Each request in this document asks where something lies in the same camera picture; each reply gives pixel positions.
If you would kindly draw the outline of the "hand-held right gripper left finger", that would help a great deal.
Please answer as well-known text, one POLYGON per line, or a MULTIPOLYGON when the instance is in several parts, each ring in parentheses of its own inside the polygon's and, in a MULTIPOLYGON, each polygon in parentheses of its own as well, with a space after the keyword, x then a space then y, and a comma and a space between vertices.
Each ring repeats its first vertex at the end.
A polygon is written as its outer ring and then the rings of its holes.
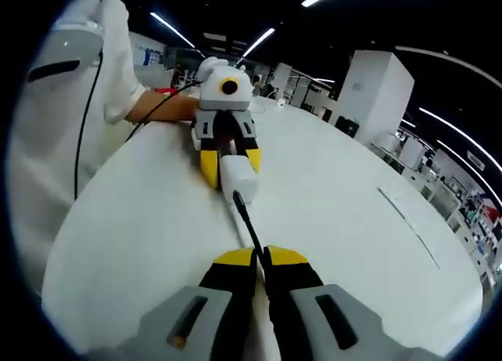
POLYGON ((90 360, 240 360, 249 334, 256 251, 227 251, 197 286, 185 286, 144 314, 135 335, 90 350, 90 360))

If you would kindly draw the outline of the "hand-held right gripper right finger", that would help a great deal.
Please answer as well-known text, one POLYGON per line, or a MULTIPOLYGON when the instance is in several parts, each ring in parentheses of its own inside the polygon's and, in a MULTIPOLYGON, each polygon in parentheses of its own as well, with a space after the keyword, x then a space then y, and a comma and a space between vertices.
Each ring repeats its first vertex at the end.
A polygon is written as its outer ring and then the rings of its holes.
POLYGON ((264 283, 283 360, 437 360, 388 336, 382 319, 294 250, 266 246, 264 283))

